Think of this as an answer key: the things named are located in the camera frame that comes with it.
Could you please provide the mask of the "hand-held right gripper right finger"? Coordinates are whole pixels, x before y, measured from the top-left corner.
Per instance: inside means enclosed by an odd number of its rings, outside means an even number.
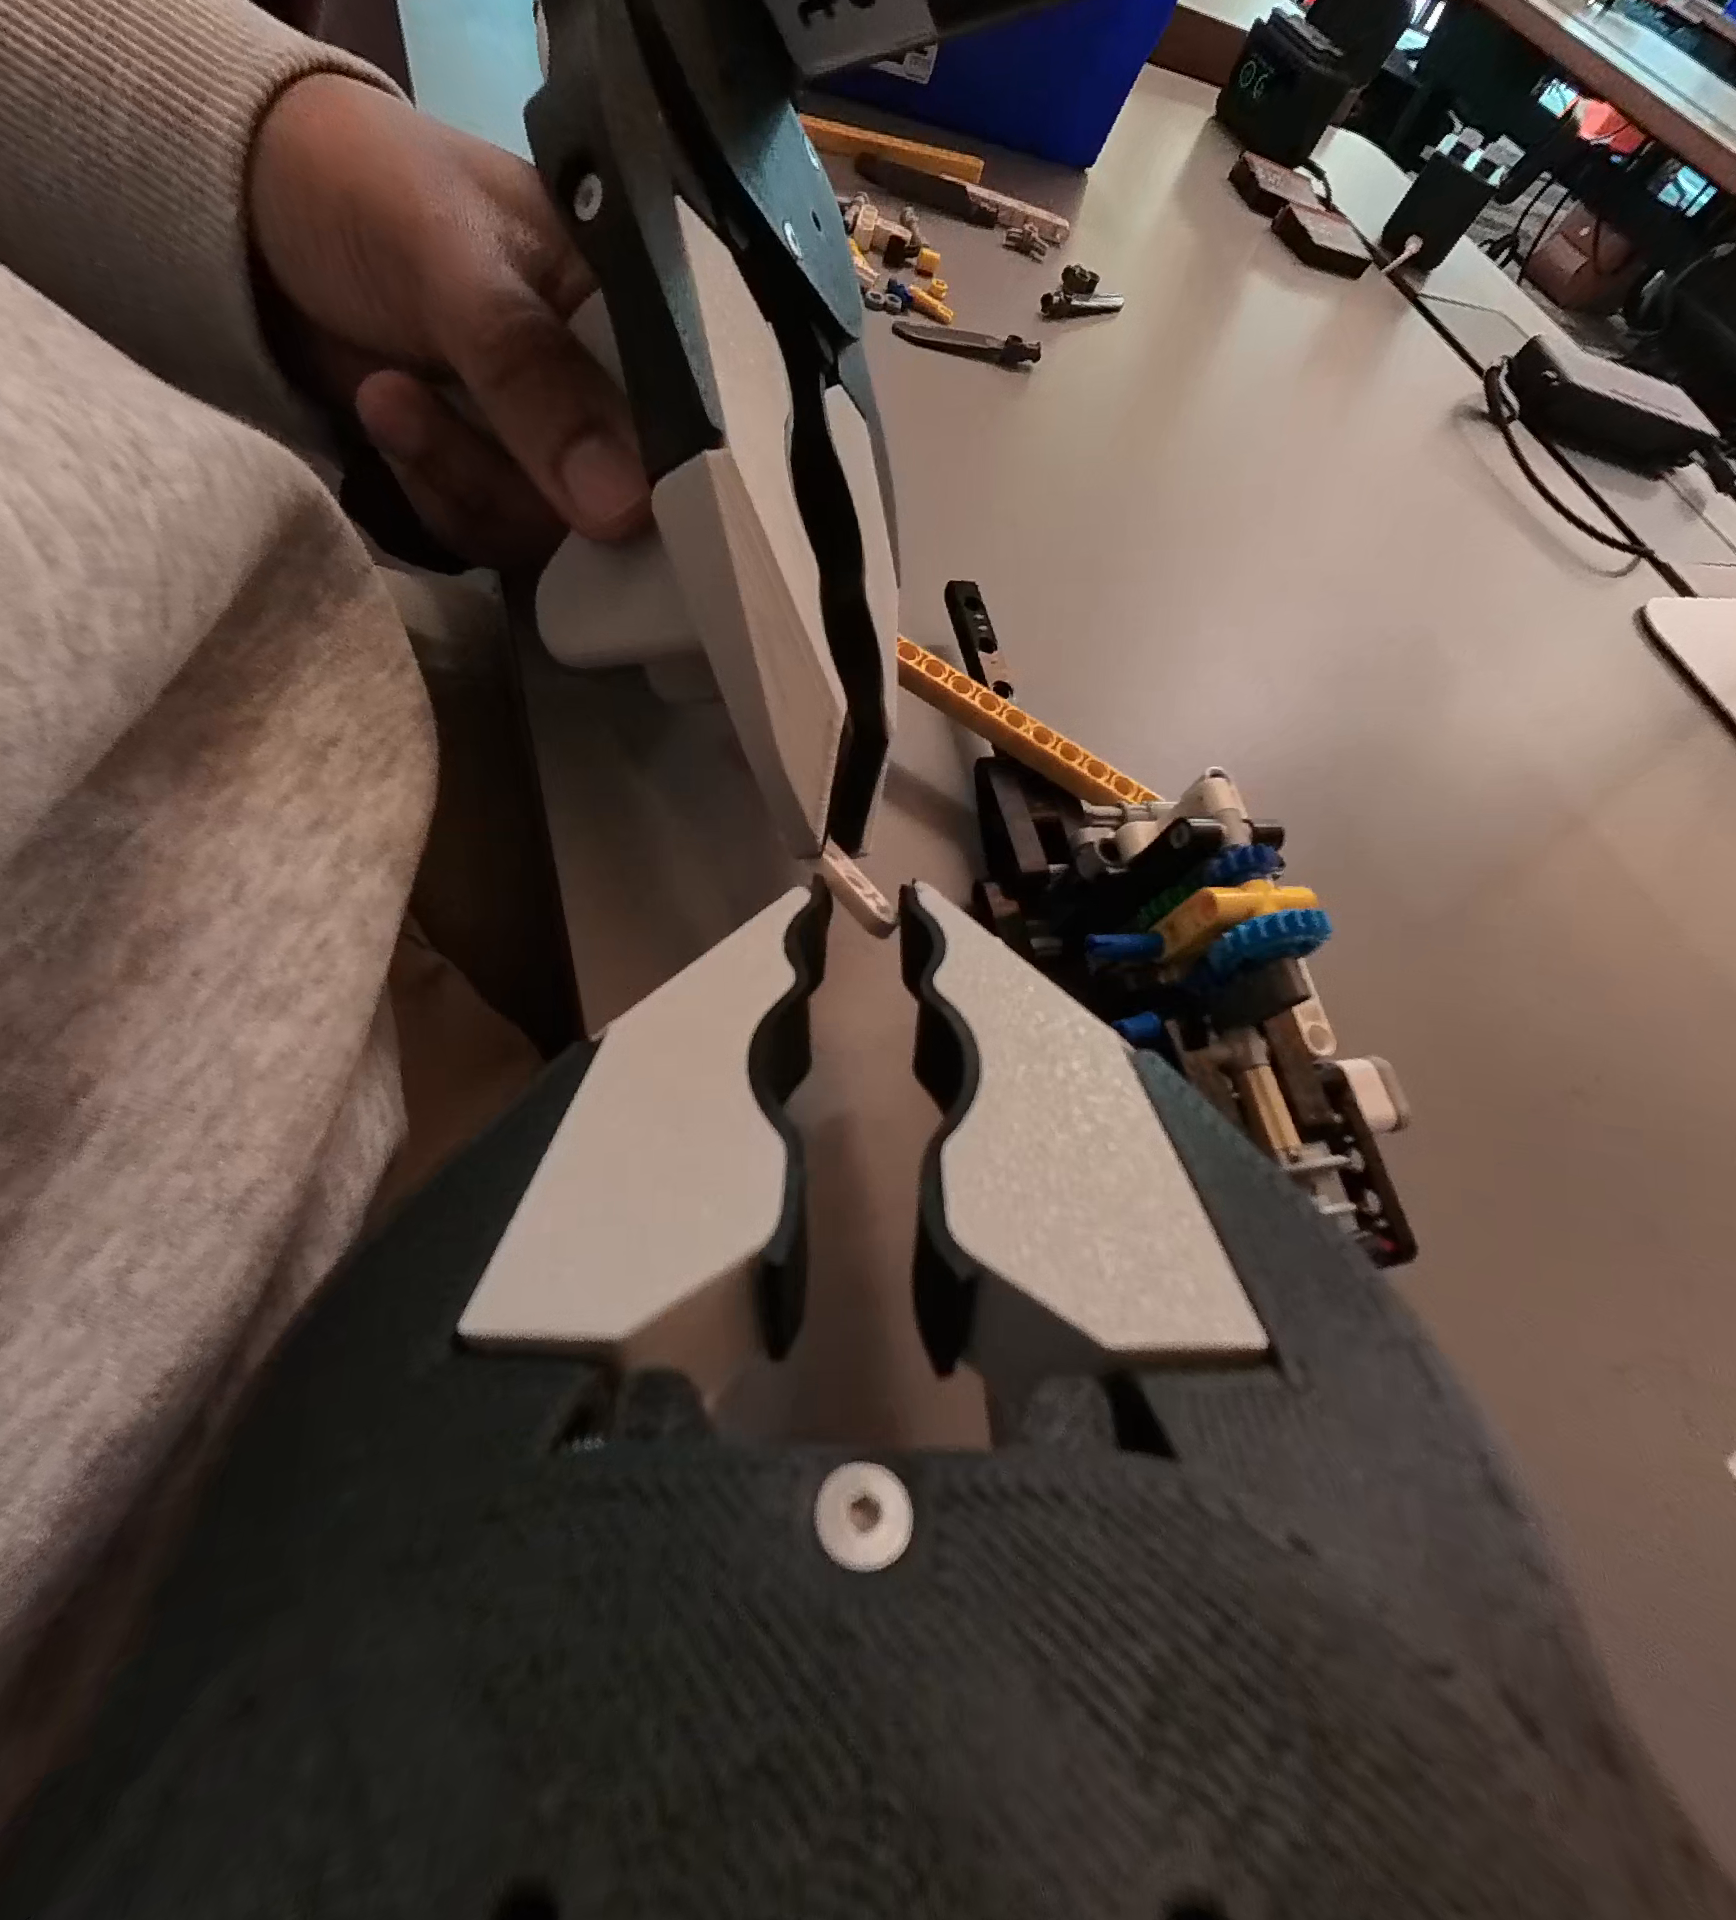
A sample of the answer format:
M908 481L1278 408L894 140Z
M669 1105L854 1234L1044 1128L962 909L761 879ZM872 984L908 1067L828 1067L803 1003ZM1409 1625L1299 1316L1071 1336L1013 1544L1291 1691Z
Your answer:
M931 881L904 885L920 1162L913 1316L987 1387L1248 1367L1266 1332L1145 1056Z

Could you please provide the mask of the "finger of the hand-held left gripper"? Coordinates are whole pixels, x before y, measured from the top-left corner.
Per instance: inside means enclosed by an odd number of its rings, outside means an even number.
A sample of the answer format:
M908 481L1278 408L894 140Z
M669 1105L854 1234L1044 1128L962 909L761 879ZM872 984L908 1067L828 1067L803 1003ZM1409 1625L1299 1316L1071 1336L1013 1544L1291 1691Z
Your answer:
M828 838L863 853L894 743L899 529L861 340L788 357L788 473L844 700Z
M655 525L784 847L831 838L844 694L784 432L738 432L655 481Z

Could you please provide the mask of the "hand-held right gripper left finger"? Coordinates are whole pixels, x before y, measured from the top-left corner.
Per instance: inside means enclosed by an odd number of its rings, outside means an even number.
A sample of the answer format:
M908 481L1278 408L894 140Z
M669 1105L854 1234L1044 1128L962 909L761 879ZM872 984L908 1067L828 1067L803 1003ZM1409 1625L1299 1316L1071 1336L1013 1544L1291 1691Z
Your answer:
M788 885L615 1016L470 1308L473 1350L603 1367L782 1362L805 1321L810 1071L832 895Z

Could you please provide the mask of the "lego vehicle chassis assembly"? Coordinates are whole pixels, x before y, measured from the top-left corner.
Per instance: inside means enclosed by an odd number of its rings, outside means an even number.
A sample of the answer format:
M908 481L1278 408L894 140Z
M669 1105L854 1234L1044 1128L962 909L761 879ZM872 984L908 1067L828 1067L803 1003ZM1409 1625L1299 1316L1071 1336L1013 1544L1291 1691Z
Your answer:
M899 681L978 743L971 918L1178 1067L1372 1266L1417 1263L1385 1162L1409 1092L1335 1042L1314 979L1334 920L1287 879L1286 827L1215 764L1173 800L1035 718L978 583L944 610L951 656L899 638Z

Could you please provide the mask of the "small white lego beam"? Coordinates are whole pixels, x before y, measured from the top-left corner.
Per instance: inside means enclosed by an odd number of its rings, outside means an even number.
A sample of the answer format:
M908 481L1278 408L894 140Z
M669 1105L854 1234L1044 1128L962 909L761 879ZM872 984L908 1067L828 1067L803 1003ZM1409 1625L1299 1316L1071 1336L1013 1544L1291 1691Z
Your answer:
M899 909L881 885L850 857L832 838L814 861L831 898L847 909L847 918L872 936L891 936L899 932Z

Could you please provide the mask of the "scattered loose lego pieces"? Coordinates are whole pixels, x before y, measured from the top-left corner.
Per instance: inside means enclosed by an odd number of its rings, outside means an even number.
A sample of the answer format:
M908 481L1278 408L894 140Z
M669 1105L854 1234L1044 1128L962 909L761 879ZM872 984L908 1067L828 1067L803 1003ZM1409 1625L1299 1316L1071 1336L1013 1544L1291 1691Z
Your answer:
M1071 217L994 190L975 155L819 115L803 115L803 130L819 161L844 161L859 180L837 210L861 310L888 318L908 347L1035 372L1044 362L1036 338L958 325L927 219L987 232L1009 254L1047 261L1071 246Z

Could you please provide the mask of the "person's left hand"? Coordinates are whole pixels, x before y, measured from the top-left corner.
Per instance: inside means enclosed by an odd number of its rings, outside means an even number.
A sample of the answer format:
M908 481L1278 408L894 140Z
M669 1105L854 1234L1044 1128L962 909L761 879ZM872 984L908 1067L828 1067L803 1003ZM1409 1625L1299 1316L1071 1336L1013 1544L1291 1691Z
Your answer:
M528 161L309 72L254 129L245 227L287 378L444 551L542 565L652 529L628 399L570 329L594 276Z

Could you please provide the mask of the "blue plastic storage bin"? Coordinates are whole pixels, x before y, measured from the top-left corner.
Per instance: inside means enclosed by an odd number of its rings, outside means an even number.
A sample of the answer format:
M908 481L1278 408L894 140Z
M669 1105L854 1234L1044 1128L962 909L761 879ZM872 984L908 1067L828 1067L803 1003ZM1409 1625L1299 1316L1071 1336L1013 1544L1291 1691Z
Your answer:
M1170 16L1173 3L1060 3L816 88L1086 171Z

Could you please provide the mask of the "black charger box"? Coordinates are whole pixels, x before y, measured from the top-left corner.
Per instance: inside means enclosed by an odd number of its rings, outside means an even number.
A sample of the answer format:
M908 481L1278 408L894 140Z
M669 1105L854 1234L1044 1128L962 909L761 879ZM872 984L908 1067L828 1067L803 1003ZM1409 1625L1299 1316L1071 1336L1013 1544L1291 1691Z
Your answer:
M1354 93L1342 51L1308 14L1270 9L1242 37L1215 93L1215 123L1241 150L1270 165L1302 165Z

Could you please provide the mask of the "black desk device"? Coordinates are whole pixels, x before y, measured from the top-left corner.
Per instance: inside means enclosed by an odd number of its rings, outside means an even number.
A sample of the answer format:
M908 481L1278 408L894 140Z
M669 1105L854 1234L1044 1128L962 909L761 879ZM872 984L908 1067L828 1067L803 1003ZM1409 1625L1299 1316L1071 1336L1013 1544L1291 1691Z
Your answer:
M1407 196L1381 227L1381 254L1390 273L1435 273L1477 213L1496 204L1505 168L1470 149L1426 155Z

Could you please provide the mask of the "black power brick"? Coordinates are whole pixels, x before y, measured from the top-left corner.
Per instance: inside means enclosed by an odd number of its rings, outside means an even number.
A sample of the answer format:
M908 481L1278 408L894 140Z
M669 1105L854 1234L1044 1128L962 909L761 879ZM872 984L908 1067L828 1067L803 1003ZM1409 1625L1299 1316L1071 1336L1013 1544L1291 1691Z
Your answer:
M1714 419L1682 386L1560 333L1527 338L1496 384L1539 441L1606 465L1659 476L1727 453Z

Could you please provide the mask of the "wooden office desks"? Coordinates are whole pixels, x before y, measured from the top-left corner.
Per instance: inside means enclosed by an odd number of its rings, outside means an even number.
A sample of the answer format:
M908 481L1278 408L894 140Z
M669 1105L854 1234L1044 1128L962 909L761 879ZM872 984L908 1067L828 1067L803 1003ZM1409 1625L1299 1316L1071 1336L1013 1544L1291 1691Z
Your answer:
M1482 3L1581 93L1736 196L1736 82L1621 3Z

